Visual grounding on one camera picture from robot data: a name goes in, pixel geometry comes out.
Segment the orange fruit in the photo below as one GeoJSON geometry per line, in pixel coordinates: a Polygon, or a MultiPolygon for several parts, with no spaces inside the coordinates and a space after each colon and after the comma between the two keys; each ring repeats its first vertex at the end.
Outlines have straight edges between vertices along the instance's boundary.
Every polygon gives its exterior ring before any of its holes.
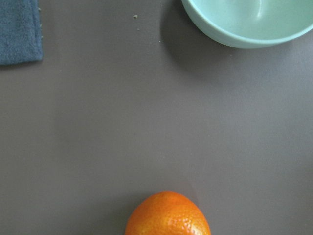
{"type": "Polygon", "coordinates": [[[126,235],[209,235],[209,224],[186,196],[163,191],[149,196],[132,212],[126,235]]]}

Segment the green bowl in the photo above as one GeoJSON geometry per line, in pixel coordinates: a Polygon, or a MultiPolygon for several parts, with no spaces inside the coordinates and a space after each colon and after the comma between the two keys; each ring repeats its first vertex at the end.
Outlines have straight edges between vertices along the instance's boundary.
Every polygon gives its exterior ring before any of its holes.
{"type": "Polygon", "coordinates": [[[311,0],[183,0],[195,26],[212,40],[242,49],[294,40],[313,28],[311,0]]]}

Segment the grey cloth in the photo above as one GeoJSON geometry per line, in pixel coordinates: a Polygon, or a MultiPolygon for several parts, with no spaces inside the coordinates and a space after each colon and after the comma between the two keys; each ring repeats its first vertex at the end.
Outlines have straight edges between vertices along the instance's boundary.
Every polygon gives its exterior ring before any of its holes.
{"type": "Polygon", "coordinates": [[[0,2],[0,64],[40,61],[42,27],[37,0],[0,2]]]}

